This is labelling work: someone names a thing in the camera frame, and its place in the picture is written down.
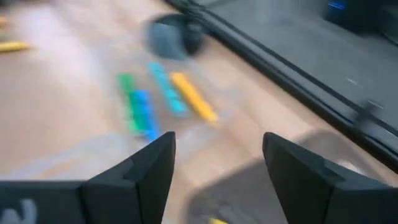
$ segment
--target wooden table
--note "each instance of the wooden table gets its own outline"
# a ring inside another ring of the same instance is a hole
[[[51,2],[25,2],[11,9],[10,33],[29,41],[34,49],[0,55],[3,174],[65,152],[84,139],[120,130],[104,97],[103,87],[108,84],[98,83],[85,46],[98,38],[137,29],[148,18],[172,10],[160,0],[111,2],[95,1],[104,18],[117,21],[91,17],[91,27],[100,26],[98,33],[71,29]],[[79,4],[85,11],[76,10],[74,18],[87,22],[93,10],[87,5],[92,2]],[[243,97],[219,136],[177,164],[166,211],[172,223],[200,223],[206,216],[236,223],[263,223],[262,218],[286,223],[262,158],[265,132],[277,133],[356,172],[398,185],[393,172],[217,41],[207,38],[205,50],[196,60],[216,86],[236,86]]]

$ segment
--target table surface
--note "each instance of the table surface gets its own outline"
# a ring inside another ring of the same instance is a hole
[[[118,21],[92,18],[92,26],[101,26],[99,34],[71,29],[53,2],[21,2],[7,12],[12,38],[28,41],[34,48],[0,54],[0,173],[120,129],[104,97],[107,83],[98,83],[92,62],[84,57],[85,45],[137,29],[172,9],[160,0],[95,2],[103,16],[117,15]],[[89,0],[79,4],[85,11],[93,10],[85,6]],[[90,18],[76,12],[76,21]],[[202,223],[207,216],[236,223],[262,223],[262,218],[286,223],[262,158],[265,132],[398,185],[395,173],[217,41],[207,38],[196,61],[216,86],[238,88],[242,101],[214,141],[176,165],[166,211],[172,223]]]

